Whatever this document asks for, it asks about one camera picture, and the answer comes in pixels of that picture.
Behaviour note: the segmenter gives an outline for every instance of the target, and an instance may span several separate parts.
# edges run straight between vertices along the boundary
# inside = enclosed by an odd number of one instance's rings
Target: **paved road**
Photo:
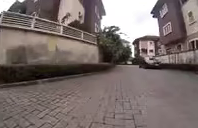
[[[118,66],[1,89],[0,128],[198,128],[198,75]]]

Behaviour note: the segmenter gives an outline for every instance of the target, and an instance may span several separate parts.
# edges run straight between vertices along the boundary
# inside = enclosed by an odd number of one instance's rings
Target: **tree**
[[[119,27],[109,26],[98,35],[99,48],[104,62],[123,63],[131,57],[131,48],[123,46],[119,31]]]

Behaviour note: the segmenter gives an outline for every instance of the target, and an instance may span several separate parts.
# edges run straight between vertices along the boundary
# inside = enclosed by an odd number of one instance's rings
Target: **house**
[[[22,5],[15,2],[9,11],[36,15],[66,25],[78,21],[81,28],[90,33],[100,31],[101,19],[105,15],[102,0],[25,0]]]
[[[167,54],[198,49],[198,0],[158,0],[151,14]]]
[[[187,38],[187,50],[198,49],[198,0],[181,0],[181,10],[184,17]]]
[[[124,47],[130,47],[130,42],[125,40],[125,39],[121,39],[122,40],[122,44]]]
[[[134,40],[134,52],[135,57],[153,57],[158,54],[158,42],[160,37],[158,36],[143,36]]]
[[[167,53],[182,51],[185,45],[186,29],[179,0],[158,0],[151,14],[157,18],[160,42]]]
[[[102,0],[82,0],[85,9],[84,26],[87,32],[97,33],[101,30],[102,16],[106,15]]]

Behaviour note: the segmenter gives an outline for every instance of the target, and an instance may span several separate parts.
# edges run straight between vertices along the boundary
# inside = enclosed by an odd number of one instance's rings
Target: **balcony railing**
[[[22,27],[38,31],[47,31],[50,33],[59,34],[61,36],[75,38],[85,42],[96,44],[95,35],[57,22],[13,12],[3,12],[2,16],[3,17],[1,25],[9,25],[19,28]]]

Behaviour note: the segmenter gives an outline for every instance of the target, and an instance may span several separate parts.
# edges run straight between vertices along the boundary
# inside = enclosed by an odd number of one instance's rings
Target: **car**
[[[158,68],[160,68],[160,62],[154,57],[145,57],[144,61],[139,64],[139,68],[144,68],[144,69],[154,68],[154,69],[158,69]]]

